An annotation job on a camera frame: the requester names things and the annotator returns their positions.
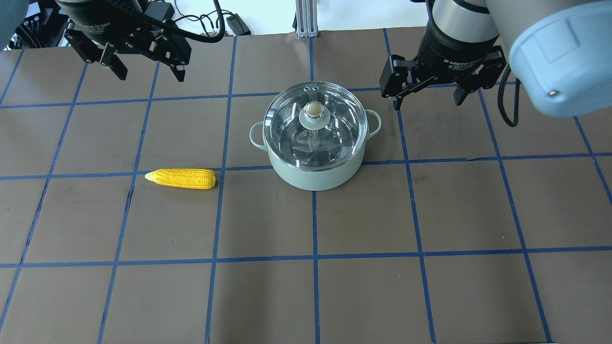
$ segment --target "white pot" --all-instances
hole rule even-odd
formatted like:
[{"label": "white pot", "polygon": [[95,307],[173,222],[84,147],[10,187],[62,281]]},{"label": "white pot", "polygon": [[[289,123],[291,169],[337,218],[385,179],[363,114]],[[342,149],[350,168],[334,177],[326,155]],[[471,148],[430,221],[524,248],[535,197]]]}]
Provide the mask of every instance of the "white pot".
[{"label": "white pot", "polygon": [[[268,153],[270,158],[270,162],[272,163],[272,167],[274,167],[274,171],[283,178],[287,183],[298,187],[300,189],[309,190],[309,191],[321,191],[334,188],[336,186],[341,185],[350,179],[364,159],[365,153],[365,142],[369,140],[371,137],[376,135],[381,129],[381,118],[380,115],[373,110],[365,110],[367,113],[371,114],[378,121],[378,127],[373,132],[368,132],[365,134],[365,140],[361,143],[361,145],[355,150],[353,156],[342,163],[339,166],[330,168],[328,170],[322,171],[305,171],[296,166],[290,165],[285,161],[281,160],[277,155],[275,155],[271,149],[269,149],[268,143],[264,140],[263,144],[258,144],[255,142],[253,135],[257,132],[257,128],[261,127],[262,136],[265,138],[263,132],[264,121],[257,122],[251,127],[251,131],[249,133],[249,137],[251,139],[251,143]],[[366,120],[366,131],[368,131],[368,125]]]}]

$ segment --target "black ring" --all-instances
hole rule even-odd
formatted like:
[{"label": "black ring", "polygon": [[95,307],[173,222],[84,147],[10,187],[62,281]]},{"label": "black ring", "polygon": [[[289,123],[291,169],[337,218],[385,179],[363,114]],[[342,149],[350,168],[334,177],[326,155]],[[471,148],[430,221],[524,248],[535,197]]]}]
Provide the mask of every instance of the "black ring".
[{"label": "black ring", "polygon": [[465,0],[453,0],[453,2],[463,7],[464,9],[470,10],[472,12],[489,14],[489,9],[486,7],[470,4],[469,2]]}]

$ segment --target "white floor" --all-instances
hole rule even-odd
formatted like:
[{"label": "white floor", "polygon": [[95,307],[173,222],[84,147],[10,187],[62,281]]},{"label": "white floor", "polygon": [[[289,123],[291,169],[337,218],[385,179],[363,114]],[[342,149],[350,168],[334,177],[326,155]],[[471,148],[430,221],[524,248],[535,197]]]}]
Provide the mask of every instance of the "white floor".
[{"label": "white floor", "polygon": [[[178,2],[178,8],[183,14],[201,15],[215,9],[212,0],[168,1]],[[254,35],[294,31],[292,27],[296,13],[294,0],[219,0],[219,3],[222,9],[240,15]],[[409,0],[318,0],[317,22],[319,30],[425,26],[427,10],[425,4],[415,4]],[[199,23],[188,20],[180,21],[179,27],[197,33],[202,32]]]}]

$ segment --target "tiled surface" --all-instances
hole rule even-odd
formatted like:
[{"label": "tiled surface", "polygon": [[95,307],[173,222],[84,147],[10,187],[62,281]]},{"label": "tiled surface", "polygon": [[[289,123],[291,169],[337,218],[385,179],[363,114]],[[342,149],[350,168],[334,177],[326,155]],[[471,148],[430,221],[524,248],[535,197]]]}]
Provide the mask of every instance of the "tiled surface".
[{"label": "tiled surface", "polygon": [[425,259],[439,343],[546,341],[522,255]]},{"label": "tiled surface", "polygon": [[425,250],[521,248],[497,162],[416,164],[412,181]]},{"label": "tiled surface", "polygon": [[592,159],[505,165],[528,247],[612,245],[612,204]]},{"label": "tiled surface", "polygon": [[[606,342],[611,111],[523,96],[509,129],[495,90],[456,107],[448,86],[394,111],[387,43],[411,59],[422,32],[192,43],[184,83],[138,56],[120,82],[70,48],[0,53],[0,343]],[[247,138],[311,76],[382,117],[355,176],[315,193]],[[144,179],[167,167],[217,185]]]},{"label": "tiled surface", "polygon": [[44,179],[0,181],[0,264],[21,260],[44,186]]},{"label": "tiled surface", "polygon": [[68,107],[0,109],[0,175],[49,173],[68,112]]},{"label": "tiled surface", "polygon": [[314,343],[311,261],[217,265],[211,343]]},{"label": "tiled surface", "polygon": [[320,261],[321,343],[430,343],[419,275],[418,258]]},{"label": "tiled surface", "polygon": [[606,343],[612,338],[611,252],[531,256],[548,326],[559,343]]},{"label": "tiled surface", "polygon": [[210,264],[121,266],[102,343],[203,343]]},{"label": "tiled surface", "polygon": [[23,269],[0,343],[95,343],[111,270],[108,266]]}]

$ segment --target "power adapter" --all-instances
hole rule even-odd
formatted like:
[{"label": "power adapter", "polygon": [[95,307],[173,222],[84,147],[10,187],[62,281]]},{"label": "power adapter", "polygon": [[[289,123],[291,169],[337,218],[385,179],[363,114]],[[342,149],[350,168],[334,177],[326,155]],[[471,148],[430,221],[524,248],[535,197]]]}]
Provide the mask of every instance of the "power adapter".
[{"label": "power adapter", "polygon": [[242,21],[238,14],[233,14],[228,17],[228,25],[236,36],[245,36],[251,34],[251,30],[244,23],[244,21]]}]

